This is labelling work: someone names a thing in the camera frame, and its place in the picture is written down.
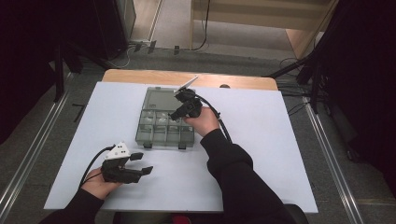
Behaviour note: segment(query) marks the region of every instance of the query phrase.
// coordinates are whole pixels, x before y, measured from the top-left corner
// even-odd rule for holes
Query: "person's right hand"
[[[198,134],[205,137],[208,133],[219,128],[219,121],[209,107],[203,106],[201,115],[198,118],[184,118],[184,121],[190,124]]]

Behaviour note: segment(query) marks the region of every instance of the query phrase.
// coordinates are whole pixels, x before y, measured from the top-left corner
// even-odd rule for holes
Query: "white table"
[[[45,209],[64,208],[93,156],[124,141],[132,152],[144,152],[127,168],[154,166],[138,184],[112,192],[102,209],[118,211],[220,212],[219,186],[206,169],[207,155],[195,135],[186,151],[167,147],[146,150],[134,141],[147,87],[133,83],[97,83],[78,130],[52,186]],[[283,203],[306,213],[318,211],[290,120],[279,91],[194,87],[220,113],[233,141],[254,160],[254,169]],[[103,155],[92,168],[99,167]]]

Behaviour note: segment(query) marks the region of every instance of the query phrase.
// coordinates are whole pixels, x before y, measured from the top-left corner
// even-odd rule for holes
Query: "black cable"
[[[102,174],[102,172],[101,173],[99,173],[99,174],[96,174],[96,175],[93,175],[93,176],[90,176],[90,178],[87,178],[86,180],[84,180],[84,182],[82,183],[82,185],[84,185],[85,183],[87,183],[87,181],[89,181],[90,179],[92,179],[92,178],[94,178],[94,177],[96,177],[96,176],[99,176],[99,175],[101,175]]]
[[[286,60],[295,60],[296,63],[298,62],[298,59],[296,59],[296,58],[286,58],[286,59],[283,59],[283,60],[280,61],[280,63],[279,63],[279,69],[283,69],[282,63],[285,62]],[[290,74],[290,73],[286,73],[286,75],[289,75],[289,76],[291,76],[291,77],[297,77],[297,75]]]
[[[293,114],[299,112],[300,110],[302,110],[302,109],[303,109],[306,105],[308,105],[308,104],[309,104],[309,102],[300,103],[300,104],[295,105],[292,109],[290,109],[290,110],[288,111],[288,115],[291,116],[291,115],[293,115]],[[293,113],[290,113],[293,109],[295,109],[297,106],[300,106],[300,105],[301,105],[301,107],[300,107],[299,109],[297,109],[297,110],[294,111]]]
[[[207,39],[207,20],[209,18],[209,6],[210,6],[210,0],[207,1],[207,10],[206,10],[206,19],[205,19],[205,39],[204,39],[204,42],[202,43],[202,45],[199,48],[192,49],[192,50],[198,50],[201,47],[203,47],[204,44],[206,43],[206,39]]]
[[[85,183],[84,179],[85,176],[87,176],[88,172],[91,170],[91,166],[93,165],[93,163],[96,161],[96,159],[98,159],[98,157],[104,153],[105,151],[109,151],[111,150],[113,147],[105,147],[104,149],[100,150],[95,157],[93,157],[93,159],[91,160],[90,164],[88,165],[87,169],[84,172],[84,175],[81,178],[81,181],[79,182],[79,188],[81,188],[81,186]]]
[[[216,118],[218,119],[218,121],[220,123],[221,129],[223,130],[225,137],[232,144],[233,141],[231,140],[231,136],[229,135],[227,128],[225,127],[224,122],[222,121],[222,119],[220,117],[220,113],[204,97],[197,95],[197,94],[195,94],[195,96],[197,98],[199,98],[202,102],[207,104],[209,106],[209,108],[213,111],[213,113],[215,114]]]

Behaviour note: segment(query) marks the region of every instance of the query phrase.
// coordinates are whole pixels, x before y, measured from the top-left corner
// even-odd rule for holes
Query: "black sleeve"
[[[220,129],[201,141],[207,168],[222,191],[227,223],[294,223],[277,195],[253,171],[253,160],[244,149],[230,144]]]
[[[79,189],[65,209],[49,214],[40,224],[94,224],[103,203],[86,190]]]

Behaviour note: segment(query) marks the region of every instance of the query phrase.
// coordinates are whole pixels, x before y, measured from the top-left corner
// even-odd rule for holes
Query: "person's left hand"
[[[121,186],[122,183],[105,182],[101,173],[100,167],[91,170],[86,178],[88,180],[81,188],[85,189],[96,198],[104,200],[111,191]]]

